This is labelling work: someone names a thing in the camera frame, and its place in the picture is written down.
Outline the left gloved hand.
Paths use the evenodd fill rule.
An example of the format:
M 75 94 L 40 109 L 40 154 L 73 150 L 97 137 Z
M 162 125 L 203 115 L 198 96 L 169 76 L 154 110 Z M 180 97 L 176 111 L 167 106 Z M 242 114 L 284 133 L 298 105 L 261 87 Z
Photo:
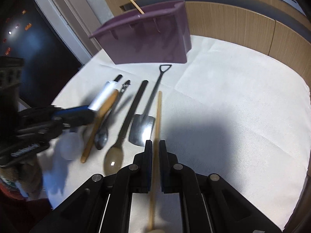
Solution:
M 38 199 L 43 188 L 43 174 L 37 156 L 1 168 L 1 180 L 15 184 L 28 198 Z

